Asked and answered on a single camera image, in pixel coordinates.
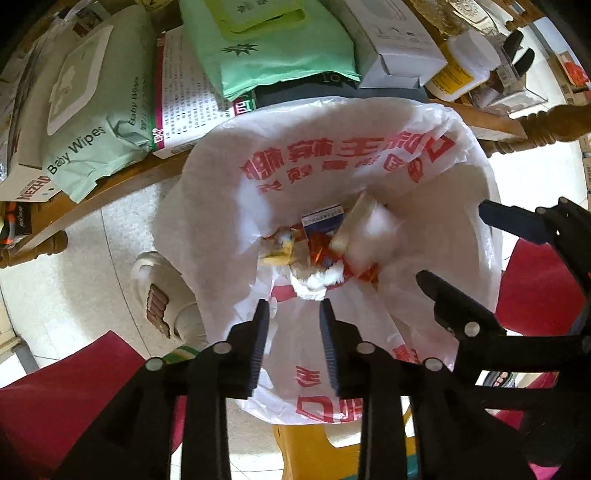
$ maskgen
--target green package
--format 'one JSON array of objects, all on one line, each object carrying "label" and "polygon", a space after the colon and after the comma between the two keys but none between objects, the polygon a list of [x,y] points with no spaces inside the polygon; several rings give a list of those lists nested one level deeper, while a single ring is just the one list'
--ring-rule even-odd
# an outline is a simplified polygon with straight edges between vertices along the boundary
[{"label": "green package", "polygon": [[[246,0],[253,9],[261,0]],[[300,0],[306,20],[296,27],[265,30],[247,41],[226,38],[204,0],[179,0],[185,32],[216,91],[234,100],[257,85],[322,72],[359,80],[353,43],[317,0]]]},{"label": "green package", "polygon": [[68,54],[50,98],[43,170],[78,203],[101,177],[152,147],[155,34],[145,9],[125,8]]}]

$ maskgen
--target red chinese text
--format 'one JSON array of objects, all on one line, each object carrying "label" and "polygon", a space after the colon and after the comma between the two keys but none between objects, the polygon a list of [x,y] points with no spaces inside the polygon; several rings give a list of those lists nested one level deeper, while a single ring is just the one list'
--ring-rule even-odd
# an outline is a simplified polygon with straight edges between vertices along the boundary
[{"label": "red chinese text", "polygon": [[429,155],[429,160],[434,162],[455,144],[451,138],[447,138],[445,135],[442,135],[439,140],[430,138],[425,145],[425,152]]},{"label": "red chinese text", "polygon": [[280,192],[283,190],[283,185],[279,180],[274,181],[273,183],[264,183],[258,186],[259,192],[267,193],[271,190],[275,190],[276,192]]},{"label": "red chinese text", "polygon": [[346,160],[324,160],[322,170],[344,170],[347,168]]},{"label": "red chinese text", "polygon": [[295,366],[295,378],[300,386],[304,388],[320,385],[320,371],[308,370],[307,368]]},{"label": "red chinese text", "polygon": [[386,160],[384,161],[384,170],[386,171],[396,171],[400,167],[403,167],[405,161],[397,155],[391,153],[387,156]]},{"label": "red chinese text", "polygon": [[299,167],[287,170],[287,179],[292,183],[296,180],[301,180],[308,175],[312,175],[312,165],[300,165]]},{"label": "red chinese text", "polygon": [[374,155],[373,157],[362,158],[355,164],[355,168],[359,168],[365,165],[373,165],[379,160],[379,155]]},{"label": "red chinese text", "polygon": [[382,150],[392,150],[393,148],[404,148],[408,153],[413,154],[424,138],[424,134],[412,134],[410,132],[400,132],[392,138],[386,139],[386,144]]},{"label": "red chinese text", "polygon": [[343,141],[342,152],[339,153],[339,157],[365,157],[376,153],[384,141],[383,137],[375,138],[349,138]]},{"label": "red chinese text", "polygon": [[[306,410],[306,404],[315,404],[322,408],[322,415],[317,415]],[[297,407],[295,412],[303,415],[306,418],[322,421],[324,423],[334,423],[333,418],[333,404],[329,397],[297,397]]]},{"label": "red chinese text", "polygon": [[361,398],[350,398],[339,400],[341,423],[359,420],[363,414],[363,400]]},{"label": "red chinese text", "polygon": [[408,176],[414,183],[418,183],[423,178],[423,159],[415,158],[407,163]]},{"label": "red chinese text", "polygon": [[264,151],[256,152],[252,159],[247,161],[241,170],[246,178],[250,180],[265,180],[273,175],[284,165],[281,150],[267,148]]},{"label": "red chinese text", "polygon": [[419,364],[421,361],[418,359],[417,351],[414,348],[410,350],[406,345],[400,345],[392,350],[392,353],[396,357],[396,360],[402,360],[403,362],[409,362],[411,364]]},{"label": "red chinese text", "polygon": [[296,162],[301,158],[326,157],[332,153],[333,141],[328,138],[316,140],[302,140],[287,147],[290,161]]}]

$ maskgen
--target white plastic bag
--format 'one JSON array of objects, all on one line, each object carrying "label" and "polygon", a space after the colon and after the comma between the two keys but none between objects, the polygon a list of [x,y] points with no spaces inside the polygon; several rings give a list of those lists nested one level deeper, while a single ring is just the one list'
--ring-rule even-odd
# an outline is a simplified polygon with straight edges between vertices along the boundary
[{"label": "white plastic bag", "polygon": [[259,386],[239,402],[260,419],[361,414],[360,400],[339,401],[330,387],[318,302],[295,297],[288,269],[257,268],[257,256],[262,236],[365,189],[401,220],[400,246],[381,265],[377,291],[357,279],[329,290],[336,317],[399,359],[451,366],[457,343],[433,319],[415,274],[429,268],[494,309],[501,272],[501,237],[478,218],[483,199],[498,199],[496,185],[455,111],[324,98],[239,116],[199,141],[160,208],[155,245],[194,291],[210,342],[249,321],[259,299],[277,306]]}]

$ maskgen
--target plastic bag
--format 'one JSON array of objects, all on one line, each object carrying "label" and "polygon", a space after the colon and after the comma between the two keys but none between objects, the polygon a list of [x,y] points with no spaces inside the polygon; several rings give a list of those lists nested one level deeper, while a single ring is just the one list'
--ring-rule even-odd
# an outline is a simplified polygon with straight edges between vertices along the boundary
[{"label": "plastic bag", "polygon": [[[275,2],[259,3],[245,1],[243,4],[251,8],[244,14],[255,15],[276,6]],[[257,85],[272,85],[316,73],[337,72],[359,80],[353,43],[339,21],[318,0],[300,3],[306,12],[303,21],[258,30],[246,39],[222,35],[204,0],[180,0],[178,4],[185,34],[207,78],[228,100]]]},{"label": "plastic bag", "polygon": [[451,366],[457,342],[433,319],[415,274],[429,268],[490,309],[501,276],[501,236],[478,217],[483,199],[498,199],[496,184],[455,111],[324,98],[236,117],[197,143],[157,214],[155,245],[194,291],[208,341],[224,340],[258,299],[270,299],[259,385],[239,402],[260,419],[361,415],[360,400],[339,401],[330,387],[318,302],[295,297],[286,267],[257,266],[257,256],[262,236],[365,189],[401,221],[400,245],[382,263],[377,290],[353,279],[327,298],[364,340],[402,360],[436,356]]}]

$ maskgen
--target white shoe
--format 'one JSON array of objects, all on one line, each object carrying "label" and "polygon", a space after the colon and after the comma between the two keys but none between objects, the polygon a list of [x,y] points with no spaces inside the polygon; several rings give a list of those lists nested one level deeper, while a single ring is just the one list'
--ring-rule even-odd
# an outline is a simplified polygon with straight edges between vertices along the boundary
[{"label": "white shoe", "polygon": [[131,291],[146,320],[166,338],[174,336],[197,350],[207,346],[195,295],[158,252],[145,252],[135,260]]}]

